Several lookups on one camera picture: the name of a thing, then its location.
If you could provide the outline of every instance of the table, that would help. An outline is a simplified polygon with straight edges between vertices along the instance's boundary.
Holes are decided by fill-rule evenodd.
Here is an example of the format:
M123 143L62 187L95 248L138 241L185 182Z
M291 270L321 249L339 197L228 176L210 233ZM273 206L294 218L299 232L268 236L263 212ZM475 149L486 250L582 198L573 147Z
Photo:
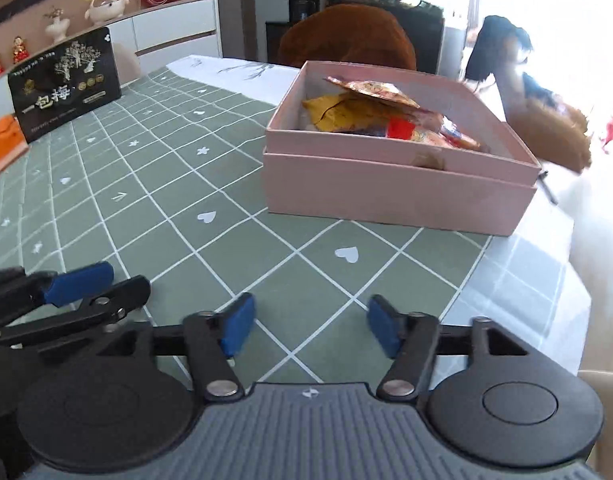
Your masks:
M129 317L158 325L249 290L258 319L233 363L245 386L375 387L390 365L365 319L375 293L445 323L490 317L576 372L590 300L568 264L572 222L542 192L509 238L267 211L264 125L296 73L187 57L32 143L0 175L0 268L108 260L117 281L151 280ZM158 364L190 384L184 359ZM439 358L434 381L464 366Z

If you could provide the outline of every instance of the yellow snack package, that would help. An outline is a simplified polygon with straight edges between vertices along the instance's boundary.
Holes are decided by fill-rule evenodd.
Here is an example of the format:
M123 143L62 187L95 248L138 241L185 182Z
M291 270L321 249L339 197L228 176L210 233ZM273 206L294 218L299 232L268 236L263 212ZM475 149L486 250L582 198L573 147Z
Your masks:
M302 106L321 132L354 132L386 126L392 118L403 116L397 108L350 92L309 99Z

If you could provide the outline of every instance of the metal screw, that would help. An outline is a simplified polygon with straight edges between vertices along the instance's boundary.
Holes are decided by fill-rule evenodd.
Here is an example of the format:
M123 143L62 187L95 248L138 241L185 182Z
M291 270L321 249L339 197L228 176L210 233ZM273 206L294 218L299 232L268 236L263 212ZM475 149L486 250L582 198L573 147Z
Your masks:
M393 379L382 384L382 389L392 397L406 397L415 391L415 386L409 381Z
M206 390L216 397L229 397L237 394L238 387L233 381L212 381Z

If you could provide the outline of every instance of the round black disc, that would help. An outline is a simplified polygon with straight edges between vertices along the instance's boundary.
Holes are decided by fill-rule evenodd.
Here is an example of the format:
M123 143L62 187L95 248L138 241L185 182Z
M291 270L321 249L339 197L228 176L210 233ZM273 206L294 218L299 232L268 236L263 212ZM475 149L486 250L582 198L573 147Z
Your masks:
M190 393L153 365L96 357L47 377L18 407L18 425L43 462L72 472L110 472L148 462L183 435Z
M426 406L431 425L462 453L510 468L543 468L591 450L602 404L548 359L487 359L446 378Z
M44 373L36 352L0 346L0 417L13 413L24 392Z

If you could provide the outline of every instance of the gray ribbed plate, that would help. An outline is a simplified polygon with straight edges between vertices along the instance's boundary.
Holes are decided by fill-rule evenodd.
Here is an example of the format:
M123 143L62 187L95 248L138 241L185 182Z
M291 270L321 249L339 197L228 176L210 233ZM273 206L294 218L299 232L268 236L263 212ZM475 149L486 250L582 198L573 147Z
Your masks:
M410 406L364 384L256 384L208 408L186 440L153 462L104 480L599 480L582 463L500 472L435 440ZM40 465L30 480L92 480Z

